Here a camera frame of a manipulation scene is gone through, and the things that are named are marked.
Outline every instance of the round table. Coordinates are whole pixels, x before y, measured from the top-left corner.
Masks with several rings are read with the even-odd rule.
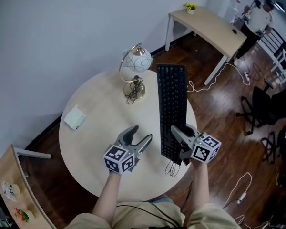
[[[138,125],[139,130],[133,137],[133,144],[149,134],[153,134],[153,140],[133,171],[123,173],[119,201],[155,198],[172,188],[189,168],[182,164],[175,177],[164,173],[169,160],[160,151],[157,74],[147,70],[140,76],[146,86],[146,94],[134,104],[126,102],[123,95],[125,82],[119,73],[103,72],[85,82],[63,111],[59,130],[62,158],[74,179],[96,196],[101,194],[109,174],[103,159],[105,150],[115,142],[120,132],[134,125]],[[64,118],[76,104],[87,118],[75,131],[64,122]],[[197,127],[188,101],[187,123]]]

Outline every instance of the lamp base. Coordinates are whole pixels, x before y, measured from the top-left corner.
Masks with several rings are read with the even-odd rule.
[[[131,84],[131,83],[127,83],[125,85],[124,90],[123,90],[125,97],[129,96],[129,94],[133,91],[131,88],[131,85],[133,86],[133,84]],[[143,83],[141,83],[140,84],[140,92],[139,92],[136,100],[143,98],[145,93],[146,93],[145,85]]]

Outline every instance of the black cable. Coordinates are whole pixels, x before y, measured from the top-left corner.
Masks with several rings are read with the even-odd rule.
[[[258,78],[257,79],[255,79],[251,75],[249,75],[250,74],[250,70],[249,70],[248,65],[246,65],[246,66],[247,66],[247,69],[248,69],[247,73],[248,73],[248,76],[250,77],[250,79],[253,80],[253,81],[259,82],[261,80],[261,78],[262,78],[261,73],[260,73],[262,71],[261,71],[261,68],[258,66],[258,64],[257,63],[253,63],[253,68],[256,71],[256,73],[258,74]]]
[[[223,209],[225,209],[225,208],[228,207],[231,203],[236,202],[236,201],[238,201],[238,199],[231,200],[229,203],[227,203],[227,204],[223,207]]]
[[[176,227],[181,227],[180,224],[179,224],[177,221],[175,221],[173,218],[171,218],[171,217],[169,217],[167,214],[165,214],[165,213],[164,213],[162,210],[160,210],[155,204],[152,204],[152,205],[154,205],[158,211],[160,211],[162,214],[164,214],[166,217],[168,217],[171,221],[173,221],[174,223],[176,223],[176,225],[177,225]]]
[[[188,200],[189,197],[190,197],[190,194],[191,194],[191,191],[192,191],[192,184],[193,184],[193,182],[191,182],[191,184],[190,184],[190,186],[189,186],[189,190],[188,190],[188,192],[187,192],[186,199],[185,199],[185,201],[184,201],[184,203],[183,203],[183,205],[182,205],[180,211],[183,209],[183,207],[185,206],[187,200]]]
[[[175,176],[178,174],[179,170],[180,170],[180,166],[178,166],[178,171],[177,171],[177,173],[175,174],[176,165],[177,165],[177,164],[176,164],[175,162],[173,162],[172,165],[171,165],[171,168],[170,168],[169,171],[167,172],[168,166],[170,165],[171,162],[172,162],[172,161],[170,160],[170,162],[167,164],[167,166],[166,166],[166,168],[165,168],[165,174],[166,174],[166,175],[167,175],[167,174],[170,174],[171,177],[175,177]]]
[[[142,208],[139,208],[139,207],[136,207],[136,206],[131,206],[131,205],[118,205],[117,207],[121,207],[121,206],[132,207],[132,208],[137,208],[137,209],[143,210],[143,211],[145,211],[146,213],[151,214],[151,215],[153,215],[153,216],[155,216],[155,217],[157,217],[157,218],[159,218],[159,219],[162,219],[162,220],[164,220],[164,221],[166,221],[166,222],[172,224],[174,227],[176,227],[176,226],[175,226],[172,222],[170,222],[169,220],[166,220],[166,219],[164,219],[164,218],[162,218],[162,217],[160,217],[160,216],[157,216],[157,215],[155,215],[155,214],[153,214],[153,213],[151,213],[151,212],[149,212],[149,211],[147,211],[147,210],[145,210],[145,209],[142,209]]]
[[[137,81],[130,83],[131,92],[128,95],[125,95],[127,97],[128,104],[133,104],[138,99],[139,94],[142,91],[141,89],[142,79],[140,79],[137,75],[133,78],[133,80],[136,79]]]

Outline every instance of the desk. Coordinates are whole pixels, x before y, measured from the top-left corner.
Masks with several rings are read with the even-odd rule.
[[[32,192],[21,168],[18,155],[51,158],[51,155],[48,154],[22,150],[10,145],[0,159],[0,193],[4,203],[20,229],[55,229],[55,226],[44,213]],[[1,187],[3,181],[19,186],[20,194],[15,197],[16,202],[4,195]],[[15,216],[15,208],[29,210],[35,218],[24,224]]]
[[[177,21],[201,36],[223,54],[223,57],[219,61],[218,65],[204,82],[205,85],[210,83],[210,81],[222,67],[223,63],[229,62],[229,60],[234,56],[236,51],[246,40],[246,36],[242,34],[235,26],[224,21],[224,19],[211,13],[204,7],[198,7],[194,11],[193,15],[188,14],[185,10],[179,10],[169,13],[169,16],[170,19],[168,22],[165,43],[166,51],[168,51],[170,48],[174,21]]]
[[[126,71],[130,70],[126,69],[123,75],[131,79],[129,75],[126,77]],[[134,125],[138,125],[139,130],[134,135],[133,144],[148,134],[153,134],[153,139],[133,171],[122,175],[119,201],[146,201],[157,197],[172,188],[189,168],[182,164],[175,177],[164,173],[169,160],[160,153],[157,74],[147,70],[140,73],[140,77],[146,86],[146,95],[134,104],[126,103],[123,95],[125,82],[119,73],[107,72],[84,83],[63,111],[59,130],[62,158],[74,179],[96,196],[101,194],[109,174],[103,160],[105,150],[120,132]],[[87,119],[74,131],[64,118],[76,104]],[[187,123],[197,126],[189,102]]]

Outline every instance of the black keyboard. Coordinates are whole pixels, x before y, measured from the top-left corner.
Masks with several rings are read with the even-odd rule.
[[[175,125],[184,131],[186,125],[186,70],[184,65],[157,66],[161,154],[181,165],[181,146],[173,136],[171,126]]]

